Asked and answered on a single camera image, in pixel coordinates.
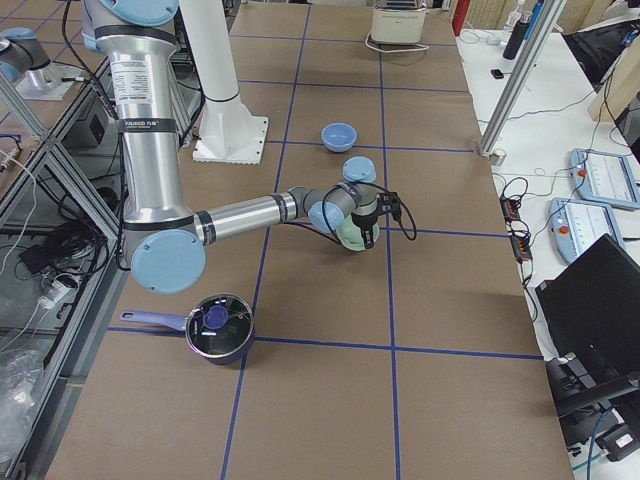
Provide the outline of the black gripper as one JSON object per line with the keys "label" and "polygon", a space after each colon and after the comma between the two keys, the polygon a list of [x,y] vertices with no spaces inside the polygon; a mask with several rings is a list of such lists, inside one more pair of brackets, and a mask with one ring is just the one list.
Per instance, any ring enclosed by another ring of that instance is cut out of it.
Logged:
{"label": "black gripper", "polygon": [[361,231],[364,249],[371,249],[375,245],[375,240],[379,236],[378,215],[370,213],[367,215],[351,214],[353,224]]}

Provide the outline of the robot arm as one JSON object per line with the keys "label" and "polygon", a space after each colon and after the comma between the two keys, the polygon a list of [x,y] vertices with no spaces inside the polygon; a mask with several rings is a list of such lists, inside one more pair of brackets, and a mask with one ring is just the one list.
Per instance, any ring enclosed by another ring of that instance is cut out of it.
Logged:
{"label": "robot arm", "polygon": [[203,273],[207,245],[302,217],[348,249],[373,247],[381,206],[374,166],[364,157],[347,161],[342,180],[325,190],[295,187],[211,210],[186,206],[170,68],[176,17],[184,22],[204,96],[195,159],[256,164],[268,129],[267,119],[241,100],[220,2],[84,3],[85,43],[110,62],[129,191],[124,256],[135,280],[155,293],[181,292]]}

